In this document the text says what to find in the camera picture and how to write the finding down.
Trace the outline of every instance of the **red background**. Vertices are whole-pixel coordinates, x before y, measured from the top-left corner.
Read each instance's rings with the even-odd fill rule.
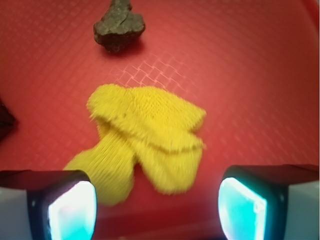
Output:
[[[104,0],[0,1],[0,97],[19,124],[0,170],[60,170],[98,142],[86,102],[101,84],[156,86],[207,111],[193,188],[165,196],[137,166],[127,201],[99,206],[96,239],[221,235],[230,165],[319,164],[319,6],[312,0],[132,0],[141,39],[96,44]]]

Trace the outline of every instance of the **brown rock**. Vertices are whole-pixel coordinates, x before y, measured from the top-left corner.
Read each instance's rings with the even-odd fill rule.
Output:
[[[133,14],[129,0],[112,0],[110,9],[93,26],[94,40],[110,53],[118,53],[146,29],[142,15]]]

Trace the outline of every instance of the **knitted fabric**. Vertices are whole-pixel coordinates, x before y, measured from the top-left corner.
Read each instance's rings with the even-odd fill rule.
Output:
[[[65,169],[85,171],[100,203],[115,205],[127,199],[136,163],[160,193],[191,188],[203,150],[202,140],[192,132],[203,123],[203,109],[155,87],[114,84],[98,87],[87,108],[100,142]]]

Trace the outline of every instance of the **red tray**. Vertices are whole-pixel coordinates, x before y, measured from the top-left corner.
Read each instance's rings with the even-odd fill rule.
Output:
[[[0,170],[60,170],[98,142],[86,102],[102,84],[165,88],[207,111],[193,188],[134,189],[99,206],[96,239],[222,235],[230,165],[319,164],[319,6],[313,0],[132,0],[146,31],[120,55],[96,44],[105,0],[0,1],[0,97],[19,124]]]

